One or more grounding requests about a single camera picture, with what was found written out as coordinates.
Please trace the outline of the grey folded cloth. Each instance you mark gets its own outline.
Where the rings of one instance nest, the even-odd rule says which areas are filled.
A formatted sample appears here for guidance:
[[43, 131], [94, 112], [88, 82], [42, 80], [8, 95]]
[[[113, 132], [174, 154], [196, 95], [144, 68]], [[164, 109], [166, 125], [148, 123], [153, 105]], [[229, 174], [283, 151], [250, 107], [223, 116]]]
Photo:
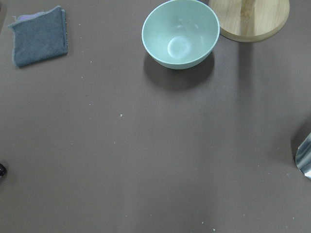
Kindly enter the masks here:
[[66, 10], [60, 5], [49, 11], [20, 15], [8, 28], [13, 33], [12, 61], [17, 67], [68, 53]]

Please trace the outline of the dark cherries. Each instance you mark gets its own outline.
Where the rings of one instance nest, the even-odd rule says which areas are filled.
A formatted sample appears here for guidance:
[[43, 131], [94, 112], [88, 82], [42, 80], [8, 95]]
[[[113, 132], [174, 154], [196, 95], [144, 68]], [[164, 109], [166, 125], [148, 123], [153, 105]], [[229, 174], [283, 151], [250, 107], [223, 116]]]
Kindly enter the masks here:
[[3, 165], [0, 164], [0, 177], [4, 177], [7, 174], [7, 168]]

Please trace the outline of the mint green bowl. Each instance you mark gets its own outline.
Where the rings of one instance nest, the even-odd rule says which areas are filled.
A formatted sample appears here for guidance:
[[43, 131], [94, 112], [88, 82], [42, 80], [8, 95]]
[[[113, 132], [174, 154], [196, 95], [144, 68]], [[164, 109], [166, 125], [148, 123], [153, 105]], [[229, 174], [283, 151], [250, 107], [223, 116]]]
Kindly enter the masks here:
[[215, 12], [198, 0], [170, 0], [145, 19], [141, 39], [147, 53], [170, 69], [187, 69], [204, 61], [220, 35]]

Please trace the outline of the steel ice scoop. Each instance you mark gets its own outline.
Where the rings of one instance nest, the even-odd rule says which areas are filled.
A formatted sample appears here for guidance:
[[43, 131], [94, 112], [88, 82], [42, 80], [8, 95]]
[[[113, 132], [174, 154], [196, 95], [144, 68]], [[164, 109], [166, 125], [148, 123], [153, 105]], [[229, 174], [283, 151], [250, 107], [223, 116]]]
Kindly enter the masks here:
[[295, 164], [305, 177], [311, 179], [311, 134], [298, 147]]

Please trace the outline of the wooden cup tree stand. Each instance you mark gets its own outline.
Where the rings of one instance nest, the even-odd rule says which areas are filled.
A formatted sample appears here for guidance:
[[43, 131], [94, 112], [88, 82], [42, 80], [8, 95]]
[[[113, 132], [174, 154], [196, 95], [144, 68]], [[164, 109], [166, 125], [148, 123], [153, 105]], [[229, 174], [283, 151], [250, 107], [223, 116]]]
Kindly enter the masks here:
[[285, 25], [289, 12], [288, 0], [210, 0], [222, 36], [238, 42], [259, 42]]

